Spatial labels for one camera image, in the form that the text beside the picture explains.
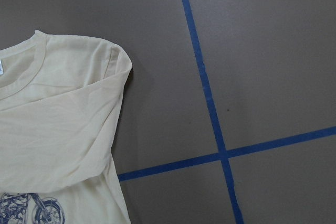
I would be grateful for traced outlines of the beige long-sleeve printed shirt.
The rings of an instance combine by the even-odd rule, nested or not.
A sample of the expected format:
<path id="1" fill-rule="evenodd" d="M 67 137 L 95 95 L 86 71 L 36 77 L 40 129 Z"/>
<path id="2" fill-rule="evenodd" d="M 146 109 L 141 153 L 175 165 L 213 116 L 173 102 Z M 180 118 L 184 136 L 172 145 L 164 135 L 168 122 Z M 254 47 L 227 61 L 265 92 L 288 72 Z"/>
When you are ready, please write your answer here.
<path id="1" fill-rule="evenodd" d="M 111 148 L 132 63 L 36 30 L 1 50 L 1 223 L 129 223 Z"/>

